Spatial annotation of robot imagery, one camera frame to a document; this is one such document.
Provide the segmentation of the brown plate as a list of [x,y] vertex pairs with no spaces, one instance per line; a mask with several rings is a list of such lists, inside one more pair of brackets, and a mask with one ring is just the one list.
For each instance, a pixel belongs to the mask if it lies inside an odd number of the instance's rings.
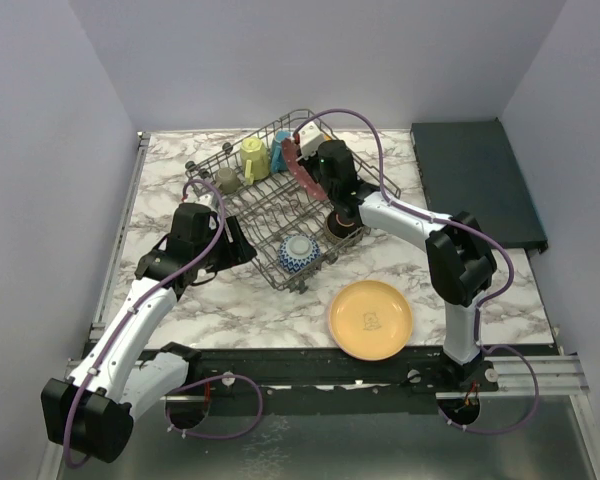
[[297,183],[313,199],[326,201],[327,194],[322,187],[316,183],[309,172],[299,163],[301,157],[297,156],[297,145],[291,138],[286,138],[281,142],[282,157],[286,163],[287,169],[291,172]]

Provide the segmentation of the small grey cup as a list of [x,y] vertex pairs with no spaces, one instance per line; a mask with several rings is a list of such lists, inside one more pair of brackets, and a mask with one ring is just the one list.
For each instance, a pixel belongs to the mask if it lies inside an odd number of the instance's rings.
[[242,183],[232,168],[222,167],[216,171],[214,185],[222,194],[230,195],[238,191]]

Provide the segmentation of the red patterned bowl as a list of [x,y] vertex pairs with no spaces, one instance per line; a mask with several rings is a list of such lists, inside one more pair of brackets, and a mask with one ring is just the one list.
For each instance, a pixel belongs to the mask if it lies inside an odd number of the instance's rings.
[[287,236],[278,249],[278,263],[290,274],[299,273],[321,255],[318,243],[307,235]]

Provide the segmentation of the blue floral mug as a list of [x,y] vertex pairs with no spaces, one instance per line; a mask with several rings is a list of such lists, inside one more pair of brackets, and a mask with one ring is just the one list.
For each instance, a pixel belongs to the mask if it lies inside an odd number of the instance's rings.
[[289,138],[291,133],[289,131],[281,130],[278,131],[271,143],[270,149],[270,172],[279,173],[287,171],[288,167],[282,154],[282,142]]

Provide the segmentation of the dark brown cream bowl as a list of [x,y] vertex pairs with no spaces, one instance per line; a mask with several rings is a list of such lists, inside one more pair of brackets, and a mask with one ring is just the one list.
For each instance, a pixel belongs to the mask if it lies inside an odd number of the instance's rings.
[[363,229],[361,227],[357,227],[355,223],[345,223],[335,211],[331,211],[327,216],[323,230],[325,238],[331,244],[339,244],[342,241],[355,244],[363,236]]

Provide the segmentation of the grey wire dish rack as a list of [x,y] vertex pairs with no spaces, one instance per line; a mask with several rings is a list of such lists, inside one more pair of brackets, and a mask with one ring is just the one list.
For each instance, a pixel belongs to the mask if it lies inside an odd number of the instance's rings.
[[[271,152],[276,134],[292,132],[312,111],[296,109],[250,133],[242,132],[229,140],[207,159],[189,160],[185,174],[189,178],[213,180],[218,170],[232,169],[240,180],[240,187],[223,195],[226,211],[238,219],[248,242],[256,249],[252,264],[276,290],[304,293],[307,281],[325,264],[333,264],[346,249],[354,246],[370,233],[362,227],[344,238],[332,242],[325,225],[332,205],[327,200],[312,197],[298,184],[290,172],[270,173],[250,184],[244,177],[240,148],[247,138],[259,139],[266,152]],[[302,234],[314,240],[320,254],[309,266],[297,273],[286,271],[279,259],[282,242],[291,235]]]

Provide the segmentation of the yellow green mug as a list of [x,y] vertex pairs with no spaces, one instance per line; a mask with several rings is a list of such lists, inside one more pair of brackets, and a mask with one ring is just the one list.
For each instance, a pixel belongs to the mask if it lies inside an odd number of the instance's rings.
[[265,143],[257,137],[247,137],[240,145],[243,175],[248,185],[265,179],[270,173],[270,159]]

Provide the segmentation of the yellow pink rimmed plate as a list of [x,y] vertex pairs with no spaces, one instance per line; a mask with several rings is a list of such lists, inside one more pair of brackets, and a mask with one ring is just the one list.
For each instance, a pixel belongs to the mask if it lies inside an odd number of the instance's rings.
[[349,356],[376,362],[400,352],[414,326],[410,304],[393,286],[362,280],[344,287],[327,310],[329,332]]

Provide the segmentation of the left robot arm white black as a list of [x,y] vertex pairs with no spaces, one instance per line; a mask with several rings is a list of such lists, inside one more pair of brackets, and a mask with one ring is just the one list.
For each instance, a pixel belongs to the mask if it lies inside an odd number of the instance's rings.
[[135,422],[170,393],[210,390],[197,366],[199,352],[171,342],[138,367],[150,337],[199,271],[217,274],[256,256],[238,220],[223,204],[182,203],[171,229],[137,265],[120,310],[91,351],[64,379],[50,379],[41,393],[48,438],[63,449],[70,469],[97,459],[115,461]]

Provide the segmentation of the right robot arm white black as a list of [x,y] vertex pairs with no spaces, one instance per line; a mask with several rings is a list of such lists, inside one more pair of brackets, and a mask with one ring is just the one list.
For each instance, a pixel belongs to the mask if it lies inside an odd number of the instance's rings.
[[302,186],[325,194],[332,213],[326,220],[333,240],[350,238],[364,227],[394,235],[426,253],[430,281],[445,306],[445,340],[437,376],[460,392],[476,380],[483,361],[477,344],[478,303],[492,284],[496,261],[473,215],[436,214],[384,197],[362,180],[353,153],[342,140],[306,146],[294,137],[297,164],[308,175]]

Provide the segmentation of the dark blue flat box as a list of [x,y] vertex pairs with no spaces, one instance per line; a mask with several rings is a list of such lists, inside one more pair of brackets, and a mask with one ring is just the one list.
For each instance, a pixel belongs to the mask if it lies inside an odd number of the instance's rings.
[[548,239],[501,122],[425,122],[411,126],[427,207],[468,212],[506,249],[542,253]]

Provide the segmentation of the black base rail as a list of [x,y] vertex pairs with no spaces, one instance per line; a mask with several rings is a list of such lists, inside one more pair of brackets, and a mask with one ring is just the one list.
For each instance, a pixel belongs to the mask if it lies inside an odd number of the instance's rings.
[[186,390],[167,402],[177,419],[209,405],[215,416],[434,414],[439,394],[498,389],[478,357],[461,367],[439,347],[406,347],[380,361],[355,359],[336,348],[206,349],[170,342],[163,352],[184,359]]

